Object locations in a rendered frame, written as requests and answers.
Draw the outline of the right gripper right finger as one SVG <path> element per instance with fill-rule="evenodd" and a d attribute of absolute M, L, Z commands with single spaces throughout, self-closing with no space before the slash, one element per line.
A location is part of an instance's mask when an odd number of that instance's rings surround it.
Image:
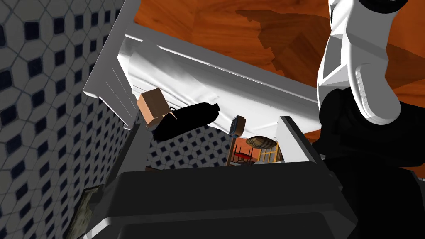
<path fill-rule="evenodd" d="M 323 163 L 321 155 L 290 116 L 281 116 L 278 120 L 276 139 L 286 163 L 307 161 Z"/>

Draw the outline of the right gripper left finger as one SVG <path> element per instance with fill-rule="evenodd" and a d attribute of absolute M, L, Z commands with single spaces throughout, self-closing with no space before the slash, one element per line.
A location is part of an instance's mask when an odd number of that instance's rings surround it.
<path fill-rule="evenodd" d="M 147 165 L 150 142 L 151 132 L 147 129 L 146 123 L 135 124 L 105 181 L 104 187 L 108 187 L 122 173 L 144 171 Z"/>

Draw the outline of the yellow framed window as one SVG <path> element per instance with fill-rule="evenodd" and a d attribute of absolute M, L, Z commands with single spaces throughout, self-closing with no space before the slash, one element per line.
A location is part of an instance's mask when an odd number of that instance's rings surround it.
<path fill-rule="evenodd" d="M 280 151 L 279 144 L 270 149 L 261 149 L 258 161 L 264 163 L 277 163 L 283 161 L 283 155 Z"/>

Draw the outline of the brown plaid bowl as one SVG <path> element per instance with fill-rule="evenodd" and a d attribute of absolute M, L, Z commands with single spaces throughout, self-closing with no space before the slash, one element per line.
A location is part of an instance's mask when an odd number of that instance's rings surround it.
<path fill-rule="evenodd" d="M 246 139 L 246 144 L 255 149 L 272 149 L 277 146 L 277 142 L 264 136 L 253 136 Z"/>

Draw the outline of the red chair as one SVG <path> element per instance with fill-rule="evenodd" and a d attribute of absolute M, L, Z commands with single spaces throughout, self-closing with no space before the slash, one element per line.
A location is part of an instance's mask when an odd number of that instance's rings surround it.
<path fill-rule="evenodd" d="M 245 138 L 231 138 L 225 166 L 239 164 L 249 165 L 254 158 L 253 151 L 254 148 L 246 143 Z"/>

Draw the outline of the brown cardboard box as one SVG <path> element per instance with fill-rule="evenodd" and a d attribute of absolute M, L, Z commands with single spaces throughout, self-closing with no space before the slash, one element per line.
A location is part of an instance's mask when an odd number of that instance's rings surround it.
<path fill-rule="evenodd" d="M 157 125 L 167 114 L 175 117 L 160 88 L 142 93 L 137 100 L 137 106 L 145 119 L 147 128 Z"/>

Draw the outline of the black bottle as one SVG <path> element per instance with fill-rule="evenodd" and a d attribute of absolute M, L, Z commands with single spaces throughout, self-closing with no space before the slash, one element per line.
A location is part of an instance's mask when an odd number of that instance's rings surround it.
<path fill-rule="evenodd" d="M 166 114 L 153 131 L 153 140 L 167 141 L 193 129 L 214 122 L 219 116 L 220 107 L 207 102 L 183 107 Z"/>

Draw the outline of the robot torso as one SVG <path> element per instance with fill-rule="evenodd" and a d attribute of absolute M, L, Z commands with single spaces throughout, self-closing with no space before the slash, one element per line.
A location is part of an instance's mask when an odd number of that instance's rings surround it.
<path fill-rule="evenodd" d="M 389 86 L 386 47 L 408 0 L 329 0 L 331 33 L 318 71 L 314 149 L 358 219 L 348 239 L 425 239 L 425 108 Z"/>

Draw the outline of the white bed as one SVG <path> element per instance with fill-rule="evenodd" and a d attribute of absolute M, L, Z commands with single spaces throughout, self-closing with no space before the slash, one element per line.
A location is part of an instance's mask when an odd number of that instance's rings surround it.
<path fill-rule="evenodd" d="M 160 88 L 180 109 L 217 103 L 212 127 L 227 131 L 234 117 L 246 119 L 242 137 L 274 139 L 281 117 L 303 133 L 319 130 L 315 89 L 228 56 L 135 23 L 142 0 L 125 0 L 84 87 L 130 128 L 140 95 Z"/>

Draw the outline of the dark framed wall picture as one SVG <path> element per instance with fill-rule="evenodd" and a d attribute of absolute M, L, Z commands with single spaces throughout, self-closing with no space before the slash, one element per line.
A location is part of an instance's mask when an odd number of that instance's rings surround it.
<path fill-rule="evenodd" d="M 63 234 L 63 239 L 82 239 L 87 228 L 89 221 L 92 217 L 92 210 L 89 206 L 89 201 L 92 195 L 98 190 L 102 189 L 103 184 L 86 188 L 83 190 L 79 201 L 74 207 L 74 213 L 68 228 Z"/>

